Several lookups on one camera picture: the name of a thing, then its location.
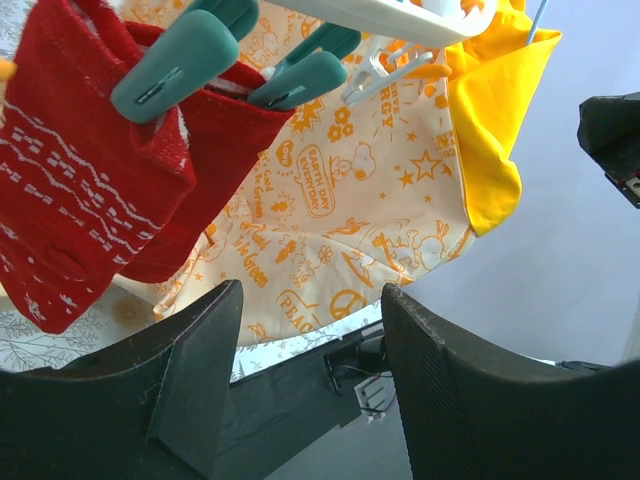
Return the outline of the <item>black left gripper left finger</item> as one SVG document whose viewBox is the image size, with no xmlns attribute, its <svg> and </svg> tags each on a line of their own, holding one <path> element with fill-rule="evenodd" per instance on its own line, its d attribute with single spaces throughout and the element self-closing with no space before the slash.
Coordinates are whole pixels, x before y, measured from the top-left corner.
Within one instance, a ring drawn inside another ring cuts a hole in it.
<svg viewBox="0 0 640 480">
<path fill-rule="evenodd" d="M 5 479 L 209 479 L 243 306 L 226 281 L 60 369 L 1 376 Z"/>
</svg>

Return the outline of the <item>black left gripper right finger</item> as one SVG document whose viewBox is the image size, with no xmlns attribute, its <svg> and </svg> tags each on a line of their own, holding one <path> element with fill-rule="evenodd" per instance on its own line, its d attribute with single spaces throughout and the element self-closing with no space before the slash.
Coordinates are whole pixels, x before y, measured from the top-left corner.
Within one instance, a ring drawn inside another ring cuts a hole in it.
<svg viewBox="0 0 640 480">
<path fill-rule="evenodd" d="M 399 287 L 381 296 L 416 479 L 635 479 L 639 364 L 549 365 L 434 314 Z"/>
</svg>

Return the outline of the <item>white clip sock hanger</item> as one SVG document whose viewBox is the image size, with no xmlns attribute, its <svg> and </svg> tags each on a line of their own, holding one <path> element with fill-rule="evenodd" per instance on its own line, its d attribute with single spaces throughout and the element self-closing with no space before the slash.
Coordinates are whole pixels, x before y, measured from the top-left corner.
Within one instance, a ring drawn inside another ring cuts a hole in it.
<svg viewBox="0 0 640 480">
<path fill-rule="evenodd" d="M 342 84 L 359 102 L 425 65 L 432 50 L 483 33 L 495 1 L 284 1 L 322 20 L 248 96 L 265 109 L 290 110 Z M 239 42 L 255 27 L 255 1 L 194 1 L 116 85 L 111 102 L 126 119 L 156 119 L 229 70 Z"/>
</svg>

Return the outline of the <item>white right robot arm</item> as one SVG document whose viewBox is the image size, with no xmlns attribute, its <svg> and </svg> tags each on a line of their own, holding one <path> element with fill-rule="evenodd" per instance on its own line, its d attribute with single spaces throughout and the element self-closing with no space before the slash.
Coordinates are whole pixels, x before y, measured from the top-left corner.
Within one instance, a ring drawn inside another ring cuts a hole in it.
<svg viewBox="0 0 640 480">
<path fill-rule="evenodd" d="M 579 105 L 577 139 L 605 177 L 639 208 L 639 93 L 593 96 Z"/>
</svg>

